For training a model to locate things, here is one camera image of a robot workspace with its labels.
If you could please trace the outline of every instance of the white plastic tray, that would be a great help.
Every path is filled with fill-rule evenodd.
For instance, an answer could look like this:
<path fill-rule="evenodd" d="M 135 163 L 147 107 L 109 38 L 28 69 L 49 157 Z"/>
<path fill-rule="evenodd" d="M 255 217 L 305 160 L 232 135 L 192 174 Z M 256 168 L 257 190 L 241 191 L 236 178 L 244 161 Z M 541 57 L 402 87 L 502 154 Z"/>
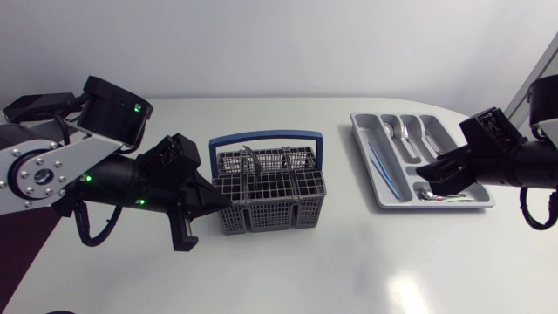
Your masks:
<path fill-rule="evenodd" d="M 428 113 L 351 113 L 350 119 L 353 134 L 381 208 L 491 208 L 494 206 L 495 201 L 488 190 L 477 183 L 461 192 L 474 198 L 474 201 L 421 201 L 420 190 L 430 189 L 430 187 L 417 175 L 417 168 L 434 162 L 438 153 L 447 153 L 458 147 L 436 116 Z M 392 137 L 388 134 L 385 124 L 389 124 L 393 129 Z M 407 127 L 408 140 L 405 139 L 403 126 Z M 374 155 L 368 141 L 375 147 L 390 174 L 399 198 L 396 198 L 372 164 L 370 156 L 374 158 Z"/>

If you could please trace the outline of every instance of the cutlery basket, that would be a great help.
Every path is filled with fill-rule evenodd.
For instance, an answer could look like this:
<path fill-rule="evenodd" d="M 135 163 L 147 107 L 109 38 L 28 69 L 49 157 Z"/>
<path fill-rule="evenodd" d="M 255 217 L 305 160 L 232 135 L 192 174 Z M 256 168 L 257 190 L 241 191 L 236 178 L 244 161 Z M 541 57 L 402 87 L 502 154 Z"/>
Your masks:
<path fill-rule="evenodd" d="M 314 140 L 311 147 L 245 149 L 217 153 L 223 145 L 250 140 Z M 214 186 L 232 206 L 219 212 L 225 235 L 315 227 L 326 195 L 319 132 L 276 130 L 238 133 L 209 141 Z"/>

